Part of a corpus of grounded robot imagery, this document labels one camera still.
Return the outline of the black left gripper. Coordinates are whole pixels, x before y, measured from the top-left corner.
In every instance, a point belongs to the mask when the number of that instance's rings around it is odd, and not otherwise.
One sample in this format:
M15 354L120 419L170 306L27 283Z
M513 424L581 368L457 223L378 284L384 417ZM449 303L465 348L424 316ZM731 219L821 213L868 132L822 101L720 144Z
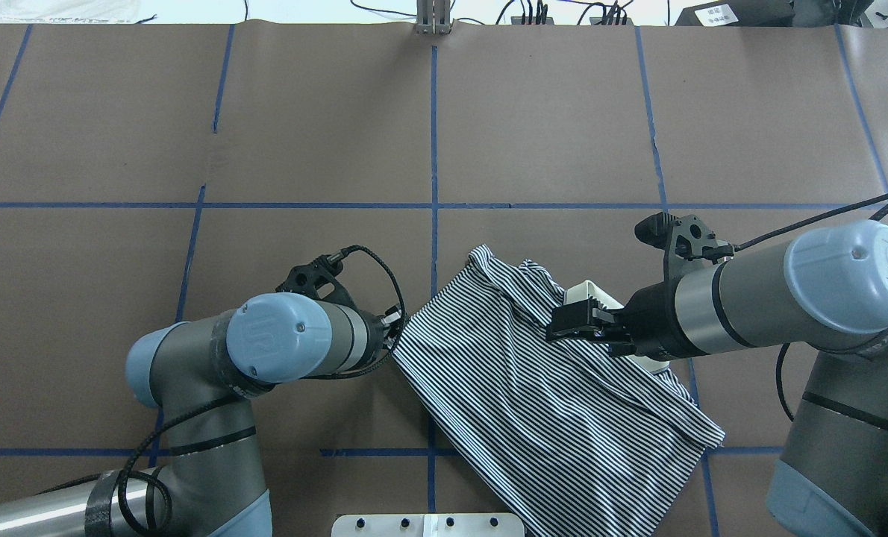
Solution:
M403 332L405 315L401 309L388 309L383 314L363 310L362 319L368 330L368 343L363 358L366 362L376 362L383 351L389 350Z

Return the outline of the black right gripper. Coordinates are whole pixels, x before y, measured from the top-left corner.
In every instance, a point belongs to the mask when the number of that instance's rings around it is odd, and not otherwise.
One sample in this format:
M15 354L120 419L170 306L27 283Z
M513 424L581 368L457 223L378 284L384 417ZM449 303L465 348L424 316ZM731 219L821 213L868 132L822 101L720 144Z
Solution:
M685 357L685 336L667 285L651 285L632 295L617 313L638 356L668 362ZM578 339L594 343L620 342L615 314L595 297L554 308L545 329L547 342Z

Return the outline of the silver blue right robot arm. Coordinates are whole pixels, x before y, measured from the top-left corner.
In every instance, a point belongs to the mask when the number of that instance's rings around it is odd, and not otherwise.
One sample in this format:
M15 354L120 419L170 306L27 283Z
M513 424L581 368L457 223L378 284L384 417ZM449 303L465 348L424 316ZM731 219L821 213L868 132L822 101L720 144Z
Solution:
M694 215L659 212L634 232L662 249L663 281L622 307L567 295L546 340L662 362L811 346L767 509L796 536L888 536L888 225L816 228L759 251L718 239Z

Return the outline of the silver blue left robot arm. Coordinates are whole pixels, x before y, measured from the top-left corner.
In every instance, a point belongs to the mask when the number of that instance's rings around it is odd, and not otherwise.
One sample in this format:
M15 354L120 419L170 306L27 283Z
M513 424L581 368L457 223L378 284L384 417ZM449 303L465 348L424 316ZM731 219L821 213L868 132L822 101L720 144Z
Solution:
M406 321L293 292L148 333L125 374L161 425L122 468L0 504L0 536L270 536L252 402L297 380L377 368Z

